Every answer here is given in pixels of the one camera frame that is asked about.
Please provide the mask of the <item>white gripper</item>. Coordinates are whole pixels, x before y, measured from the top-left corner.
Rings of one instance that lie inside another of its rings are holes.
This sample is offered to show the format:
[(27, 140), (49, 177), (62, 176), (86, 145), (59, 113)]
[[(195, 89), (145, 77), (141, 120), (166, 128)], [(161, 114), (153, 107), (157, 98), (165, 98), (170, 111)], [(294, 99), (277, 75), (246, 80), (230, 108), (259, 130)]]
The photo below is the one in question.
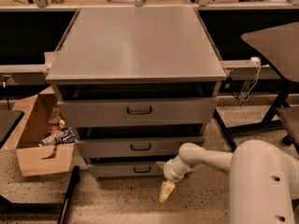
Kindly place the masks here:
[(167, 181), (162, 183), (159, 196), (159, 202), (164, 203), (174, 190), (175, 183), (179, 182), (179, 180), (190, 172), (191, 166), (185, 163), (180, 157), (175, 157), (167, 162), (156, 161), (156, 165), (164, 170), (164, 177), (167, 179)]

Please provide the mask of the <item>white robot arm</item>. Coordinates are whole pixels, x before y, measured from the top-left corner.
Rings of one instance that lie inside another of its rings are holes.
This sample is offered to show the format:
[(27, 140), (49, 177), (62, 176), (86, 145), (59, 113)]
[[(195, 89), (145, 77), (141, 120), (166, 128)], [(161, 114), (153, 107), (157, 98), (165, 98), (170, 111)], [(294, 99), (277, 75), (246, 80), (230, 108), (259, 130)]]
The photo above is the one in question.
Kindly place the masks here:
[(292, 202), (299, 199), (299, 160), (262, 140), (249, 140), (233, 152), (183, 144), (178, 155), (157, 163), (167, 200), (186, 174), (205, 164), (229, 175), (230, 224), (295, 224)]

